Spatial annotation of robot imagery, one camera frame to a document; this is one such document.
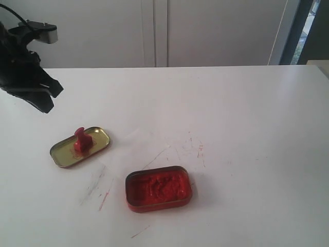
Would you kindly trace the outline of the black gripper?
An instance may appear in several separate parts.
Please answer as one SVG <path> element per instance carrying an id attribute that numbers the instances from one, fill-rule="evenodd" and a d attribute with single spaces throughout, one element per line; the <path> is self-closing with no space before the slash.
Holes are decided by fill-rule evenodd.
<path id="1" fill-rule="evenodd" d="M 49 113 L 54 107 L 51 97 L 57 98 L 64 88 L 41 68 L 39 55 L 27 45 L 1 24 L 1 89 Z"/>

